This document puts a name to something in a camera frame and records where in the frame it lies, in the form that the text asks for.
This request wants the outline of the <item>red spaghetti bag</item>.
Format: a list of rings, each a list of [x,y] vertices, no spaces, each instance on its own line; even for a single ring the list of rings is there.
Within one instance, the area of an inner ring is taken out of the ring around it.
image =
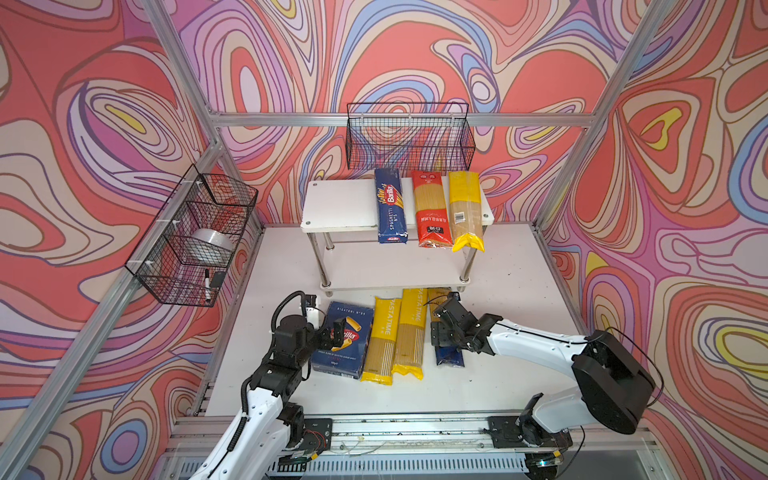
[[[451,248],[453,239],[441,176],[435,172],[413,171],[411,178],[419,246]]]

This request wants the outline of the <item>dark blue spaghetti bag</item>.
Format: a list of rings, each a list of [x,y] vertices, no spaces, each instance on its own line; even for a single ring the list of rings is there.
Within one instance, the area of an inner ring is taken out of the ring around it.
[[[428,290],[428,311],[430,315],[430,343],[434,349],[437,366],[450,366],[463,368],[465,366],[463,354],[456,346],[442,347],[439,344],[440,318],[436,314],[437,308],[449,299],[452,290],[449,288],[431,288]]]

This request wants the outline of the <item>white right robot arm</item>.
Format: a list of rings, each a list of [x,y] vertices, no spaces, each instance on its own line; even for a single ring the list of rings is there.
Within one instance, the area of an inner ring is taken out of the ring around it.
[[[646,368],[611,333],[566,335],[517,324],[499,315],[476,317],[457,293],[433,303],[438,322],[434,346],[514,357],[559,372],[576,383],[556,394],[531,397],[516,426],[530,446],[574,427],[598,423],[624,435],[636,432],[656,383]]]

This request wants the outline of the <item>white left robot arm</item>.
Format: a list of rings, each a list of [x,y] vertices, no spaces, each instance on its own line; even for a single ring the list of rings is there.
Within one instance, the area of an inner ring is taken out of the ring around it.
[[[340,320],[325,324],[317,297],[287,295],[270,320],[271,340],[261,364],[241,383],[240,410],[194,479],[261,479],[280,454],[303,441],[303,408],[290,401],[311,372],[311,357],[342,345]]]

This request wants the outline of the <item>blue Barilla spaghetti box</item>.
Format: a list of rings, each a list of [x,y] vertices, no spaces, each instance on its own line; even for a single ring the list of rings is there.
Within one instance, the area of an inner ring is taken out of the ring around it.
[[[374,171],[378,214],[378,242],[406,243],[408,228],[399,172],[390,168]]]

